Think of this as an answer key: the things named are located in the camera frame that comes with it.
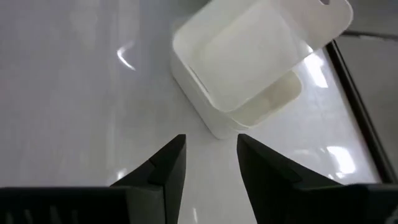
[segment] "gray floor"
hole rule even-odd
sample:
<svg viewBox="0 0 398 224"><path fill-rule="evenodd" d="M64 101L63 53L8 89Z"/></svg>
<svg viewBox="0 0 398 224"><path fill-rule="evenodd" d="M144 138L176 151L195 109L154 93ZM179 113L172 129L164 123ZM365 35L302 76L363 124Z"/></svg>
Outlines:
<svg viewBox="0 0 398 224"><path fill-rule="evenodd" d="M398 35L398 1L348 1L354 10L354 21L349 30Z"/></svg>

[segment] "open lid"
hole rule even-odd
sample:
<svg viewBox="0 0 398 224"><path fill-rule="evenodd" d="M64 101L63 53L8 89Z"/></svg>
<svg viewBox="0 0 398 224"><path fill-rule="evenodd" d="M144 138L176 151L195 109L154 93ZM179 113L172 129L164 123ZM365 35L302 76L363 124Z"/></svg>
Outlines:
<svg viewBox="0 0 398 224"><path fill-rule="evenodd" d="M339 36L352 16L346 0L213 0L179 32L208 101L230 112Z"/></svg>

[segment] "table surface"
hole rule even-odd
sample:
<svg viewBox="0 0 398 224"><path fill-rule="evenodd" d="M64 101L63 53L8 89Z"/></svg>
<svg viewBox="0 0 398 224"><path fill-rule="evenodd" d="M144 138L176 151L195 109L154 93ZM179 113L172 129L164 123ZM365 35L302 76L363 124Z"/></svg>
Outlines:
<svg viewBox="0 0 398 224"><path fill-rule="evenodd" d="M255 223L236 139L217 140L172 78L172 30L204 1L0 2L0 185L109 185L180 133L180 223ZM302 94L248 134L342 184L379 177L322 50Z"/></svg>

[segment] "white tabletop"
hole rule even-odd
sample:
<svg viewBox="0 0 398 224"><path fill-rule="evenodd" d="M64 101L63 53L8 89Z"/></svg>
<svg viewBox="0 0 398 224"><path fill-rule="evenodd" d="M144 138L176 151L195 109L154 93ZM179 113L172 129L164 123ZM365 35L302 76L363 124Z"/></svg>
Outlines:
<svg viewBox="0 0 398 224"><path fill-rule="evenodd" d="M202 2L0 3L0 185L109 185L185 133L179 222L255 223L236 139L215 139L170 74L172 27ZM324 52L295 72L299 98L248 134L343 184L377 182Z"/></svg>

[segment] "black table edge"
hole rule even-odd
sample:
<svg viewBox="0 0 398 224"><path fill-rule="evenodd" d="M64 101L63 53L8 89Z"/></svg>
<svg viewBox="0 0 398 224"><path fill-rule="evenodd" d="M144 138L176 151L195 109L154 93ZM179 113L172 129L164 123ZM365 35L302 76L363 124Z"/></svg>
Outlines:
<svg viewBox="0 0 398 224"><path fill-rule="evenodd" d="M381 181L387 184L398 184L396 173L391 166L335 40L332 40L326 46L326 51L328 52L330 61L336 70L336 74L340 80L341 86L343 87L366 145L368 146Z"/></svg>

